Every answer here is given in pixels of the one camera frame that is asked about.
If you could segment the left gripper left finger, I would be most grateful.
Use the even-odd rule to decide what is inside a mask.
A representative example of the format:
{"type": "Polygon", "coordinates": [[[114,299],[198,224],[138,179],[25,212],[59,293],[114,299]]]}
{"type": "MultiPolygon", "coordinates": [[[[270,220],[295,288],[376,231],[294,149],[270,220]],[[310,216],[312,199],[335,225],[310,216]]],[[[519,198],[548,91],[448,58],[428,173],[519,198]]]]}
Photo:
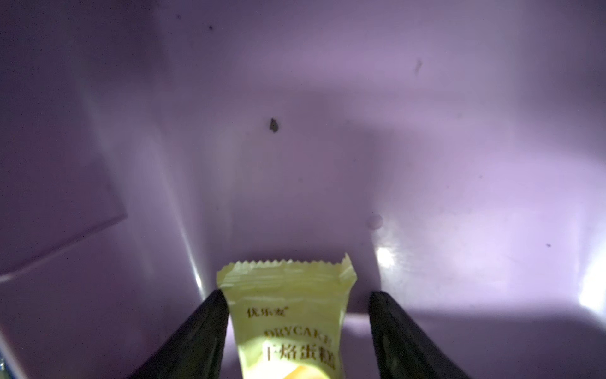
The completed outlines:
{"type": "Polygon", "coordinates": [[[215,290],[169,340],[129,377],[219,378],[228,317],[227,301],[220,290],[215,290]]]}

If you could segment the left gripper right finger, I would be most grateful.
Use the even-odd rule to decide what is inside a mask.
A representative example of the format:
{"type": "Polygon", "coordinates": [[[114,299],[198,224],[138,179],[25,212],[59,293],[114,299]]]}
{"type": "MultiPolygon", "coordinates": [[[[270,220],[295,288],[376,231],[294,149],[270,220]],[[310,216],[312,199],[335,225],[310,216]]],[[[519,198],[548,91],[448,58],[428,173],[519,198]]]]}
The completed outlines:
{"type": "Polygon", "coordinates": [[[386,292],[373,292],[369,320],[382,379],[470,379],[386,292]]]}

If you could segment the yellow cookie packet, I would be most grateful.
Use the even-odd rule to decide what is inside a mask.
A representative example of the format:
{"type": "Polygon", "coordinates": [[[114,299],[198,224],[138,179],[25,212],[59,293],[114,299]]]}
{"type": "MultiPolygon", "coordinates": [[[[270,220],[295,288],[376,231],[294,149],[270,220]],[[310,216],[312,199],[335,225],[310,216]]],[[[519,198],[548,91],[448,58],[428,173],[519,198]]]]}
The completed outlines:
{"type": "Polygon", "coordinates": [[[357,281],[338,263],[235,262],[216,276],[244,378],[342,378],[342,327],[357,281]]]}

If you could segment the purple bottom drawer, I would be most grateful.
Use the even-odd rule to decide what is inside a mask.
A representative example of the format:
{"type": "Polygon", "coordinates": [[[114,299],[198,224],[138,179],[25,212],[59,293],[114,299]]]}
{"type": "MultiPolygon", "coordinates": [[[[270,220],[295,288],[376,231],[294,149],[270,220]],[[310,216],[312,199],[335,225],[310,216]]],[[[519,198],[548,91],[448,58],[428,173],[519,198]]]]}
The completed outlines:
{"type": "Polygon", "coordinates": [[[4,1],[1,353],[123,378],[244,260],[350,256],[474,378],[605,376],[603,1],[4,1]]]}

